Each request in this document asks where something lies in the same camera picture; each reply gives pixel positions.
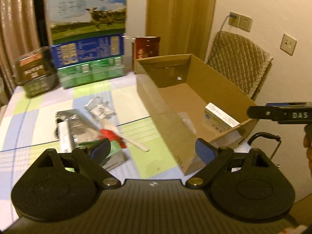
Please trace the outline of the person's right hand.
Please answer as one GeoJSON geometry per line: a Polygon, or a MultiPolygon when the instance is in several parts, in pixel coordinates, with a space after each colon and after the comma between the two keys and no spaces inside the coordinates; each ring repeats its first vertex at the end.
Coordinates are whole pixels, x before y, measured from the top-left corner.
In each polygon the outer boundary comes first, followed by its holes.
{"type": "Polygon", "coordinates": [[[304,128],[305,131],[305,137],[303,141],[304,148],[306,149],[306,156],[308,159],[308,166],[310,175],[312,175],[312,125],[306,125],[304,128]]]}

